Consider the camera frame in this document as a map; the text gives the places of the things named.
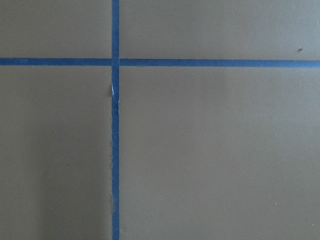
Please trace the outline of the blue tape line lengthwise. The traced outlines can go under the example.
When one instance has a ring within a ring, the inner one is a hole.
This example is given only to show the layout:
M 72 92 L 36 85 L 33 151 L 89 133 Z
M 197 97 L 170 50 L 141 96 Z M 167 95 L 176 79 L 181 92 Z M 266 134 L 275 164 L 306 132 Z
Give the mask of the blue tape line lengthwise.
M 120 1 L 112 1 L 111 35 L 111 194 L 112 239 L 120 239 Z

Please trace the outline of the blue tape line crosswise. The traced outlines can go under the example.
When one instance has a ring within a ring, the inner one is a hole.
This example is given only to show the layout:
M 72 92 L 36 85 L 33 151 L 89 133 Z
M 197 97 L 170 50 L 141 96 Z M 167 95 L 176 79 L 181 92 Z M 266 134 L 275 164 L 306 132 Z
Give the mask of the blue tape line crosswise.
M 2 57 L 2 66 L 112 66 L 110 58 Z M 121 58 L 121 67 L 319 68 L 319 60 Z

